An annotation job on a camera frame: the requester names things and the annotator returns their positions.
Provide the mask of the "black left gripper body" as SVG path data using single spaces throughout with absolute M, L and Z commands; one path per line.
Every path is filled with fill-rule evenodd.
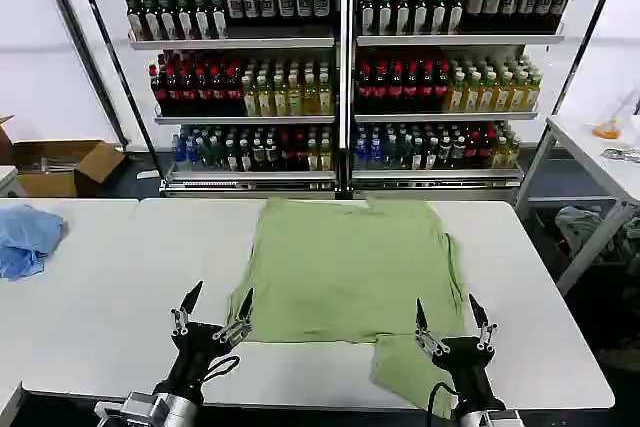
M 186 335 L 175 336 L 178 355 L 167 377 L 167 392 L 187 400 L 203 400 L 203 385 L 209 380 L 227 375 L 239 365 L 232 355 L 232 346 L 223 346 L 212 339 L 223 326 L 188 323 Z

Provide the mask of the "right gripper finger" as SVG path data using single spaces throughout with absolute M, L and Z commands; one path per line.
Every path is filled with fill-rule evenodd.
M 429 329 L 427 318 L 419 298 L 416 299 L 415 339 L 419 347 L 431 356 L 442 356 L 449 352 L 449 347 Z
M 485 309 L 480 305 L 473 294 L 469 293 L 468 297 L 474 320 L 479 329 L 477 348 L 479 350 L 494 351 L 492 338 L 498 329 L 498 324 L 489 320 Z

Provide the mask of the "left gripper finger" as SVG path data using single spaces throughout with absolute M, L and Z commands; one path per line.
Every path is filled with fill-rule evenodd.
M 185 295 L 180 306 L 171 309 L 170 315 L 173 323 L 172 336 L 181 336 L 188 333 L 189 319 L 199 298 L 202 286 L 203 281 L 199 281 L 195 287 Z
M 251 314 L 254 289 L 250 288 L 239 311 L 233 314 L 231 320 L 212 339 L 223 346 L 237 346 L 251 332 Z

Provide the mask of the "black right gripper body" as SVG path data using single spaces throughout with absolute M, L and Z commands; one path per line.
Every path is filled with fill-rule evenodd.
M 453 410 L 455 415 L 506 409 L 494 395 L 486 374 L 495 351 L 485 346 L 479 348 L 479 345 L 478 337 L 445 338 L 432 355 L 432 362 L 447 371 L 453 381 L 458 397 Z

